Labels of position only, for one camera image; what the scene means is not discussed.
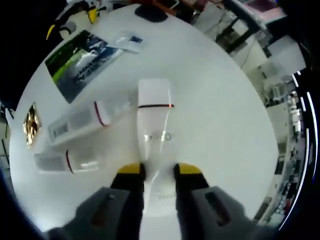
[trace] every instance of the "white plastic container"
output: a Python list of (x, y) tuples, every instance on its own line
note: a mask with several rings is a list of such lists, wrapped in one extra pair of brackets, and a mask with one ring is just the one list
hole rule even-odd
[(176, 214), (175, 134), (169, 123), (174, 102), (167, 79), (138, 82), (137, 134), (145, 166), (143, 215)]
[(49, 141), (61, 145), (107, 127), (130, 110), (128, 95), (115, 95), (72, 110), (48, 126)]
[(104, 161), (91, 150), (47, 151), (34, 155), (35, 165), (43, 173), (94, 171), (103, 168)]

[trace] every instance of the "white round table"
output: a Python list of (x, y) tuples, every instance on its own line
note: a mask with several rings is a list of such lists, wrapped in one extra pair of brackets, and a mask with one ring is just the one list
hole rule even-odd
[[(41, 231), (63, 226), (75, 216), (80, 203), (110, 186), (120, 167), (140, 161), (137, 117), (132, 112), (79, 142), (79, 146), (95, 143), (105, 158), (104, 169), (39, 173), (34, 154), (48, 148), (47, 126), (73, 105), (99, 94), (137, 89), (142, 78), (171, 81), (177, 162), (199, 167), (209, 185), (219, 186), (239, 201), (250, 219), (266, 196), (278, 148), (267, 111), (251, 82), (226, 52), (191, 25), (173, 16), (161, 23), (148, 22), (134, 14), (136, 8), (130, 5), (103, 15), (89, 31), (106, 41), (123, 31), (137, 33), (147, 42), (139, 54), (125, 52), (72, 104), (66, 102), (42, 62), (20, 99), (11, 127), (11, 177), (22, 209)], [(33, 102), (42, 129), (28, 148), (23, 121)]]

